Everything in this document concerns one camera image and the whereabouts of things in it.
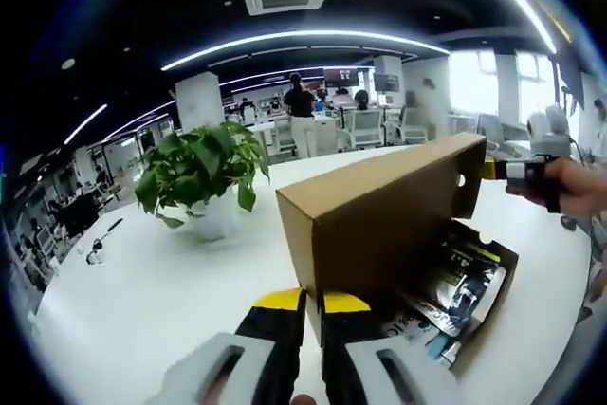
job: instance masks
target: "human hand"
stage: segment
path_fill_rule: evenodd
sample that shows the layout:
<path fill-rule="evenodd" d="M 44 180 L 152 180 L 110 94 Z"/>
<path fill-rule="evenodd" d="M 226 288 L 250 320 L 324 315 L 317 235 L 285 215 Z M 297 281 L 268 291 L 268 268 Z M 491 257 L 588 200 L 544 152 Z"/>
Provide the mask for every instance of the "human hand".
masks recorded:
<path fill-rule="evenodd" d="M 201 405 L 217 405 L 219 403 L 221 392 L 223 391 L 227 382 L 228 376 L 218 378 L 211 386 L 207 395 L 202 397 L 200 402 Z M 289 405 L 316 405 L 316 400 L 314 400 L 308 394 L 297 394 L 291 399 Z"/>
<path fill-rule="evenodd" d="M 596 212 L 607 209 L 607 175 L 584 168 L 568 158 L 559 158 L 546 164 L 546 178 L 557 179 L 561 193 L 561 212 L 578 219 L 588 219 Z M 531 189 L 506 186 L 510 194 L 524 196 L 529 201 L 544 206 L 544 201 Z"/>

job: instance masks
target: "computer monitor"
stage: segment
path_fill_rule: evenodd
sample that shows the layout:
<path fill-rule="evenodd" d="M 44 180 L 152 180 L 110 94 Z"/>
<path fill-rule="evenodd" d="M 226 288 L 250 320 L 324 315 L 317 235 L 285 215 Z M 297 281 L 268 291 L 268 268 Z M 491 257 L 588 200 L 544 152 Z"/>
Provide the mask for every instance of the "computer monitor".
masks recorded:
<path fill-rule="evenodd" d="M 326 68 L 324 85 L 326 87 L 356 87 L 359 85 L 359 73 L 355 68 Z"/>
<path fill-rule="evenodd" d="M 376 83 L 377 92 L 398 92 L 400 90 L 397 75 L 381 75 L 375 73 L 373 79 Z"/>
<path fill-rule="evenodd" d="M 38 241 L 44 255 L 48 256 L 53 252 L 55 240 L 53 239 L 48 226 L 45 226 L 38 232 L 38 234 L 36 234 L 36 240 Z"/>
<path fill-rule="evenodd" d="M 393 106 L 395 104 L 392 95 L 377 94 L 377 104 L 379 106 Z"/>

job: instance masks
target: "black object on table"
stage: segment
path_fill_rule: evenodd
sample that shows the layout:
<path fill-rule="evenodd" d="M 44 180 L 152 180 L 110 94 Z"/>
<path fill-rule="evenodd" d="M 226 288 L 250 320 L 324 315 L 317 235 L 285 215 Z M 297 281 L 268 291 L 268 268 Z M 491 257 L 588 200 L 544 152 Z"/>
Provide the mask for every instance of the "black object on table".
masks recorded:
<path fill-rule="evenodd" d="M 56 218 L 57 222 L 65 225 L 69 237 L 88 230 L 99 218 L 94 192 L 76 198 L 58 211 Z"/>

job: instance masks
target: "window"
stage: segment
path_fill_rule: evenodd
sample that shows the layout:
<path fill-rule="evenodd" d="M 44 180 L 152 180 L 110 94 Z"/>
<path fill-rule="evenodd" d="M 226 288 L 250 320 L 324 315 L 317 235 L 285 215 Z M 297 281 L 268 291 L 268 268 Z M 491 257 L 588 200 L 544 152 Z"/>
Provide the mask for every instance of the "window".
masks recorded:
<path fill-rule="evenodd" d="M 519 122 L 526 123 L 536 111 L 543 111 L 556 100 L 554 73 L 547 56 L 517 52 L 519 72 Z"/>
<path fill-rule="evenodd" d="M 492 50 L 458 51 L 449 56 L 451 108 L 498 114 L 498 85 Z"/>

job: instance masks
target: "white device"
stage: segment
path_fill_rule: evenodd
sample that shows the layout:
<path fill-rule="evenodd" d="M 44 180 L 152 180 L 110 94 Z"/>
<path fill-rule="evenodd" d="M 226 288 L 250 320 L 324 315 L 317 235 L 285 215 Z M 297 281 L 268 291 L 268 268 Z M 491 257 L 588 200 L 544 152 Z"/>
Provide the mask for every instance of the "white device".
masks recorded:
<path fill-rule="evenodd" d="M 531 153 L 534 156 L 570 156 L 571 138 L 564 110 L 557 104 L 533 113 L 527 121 Z"/>

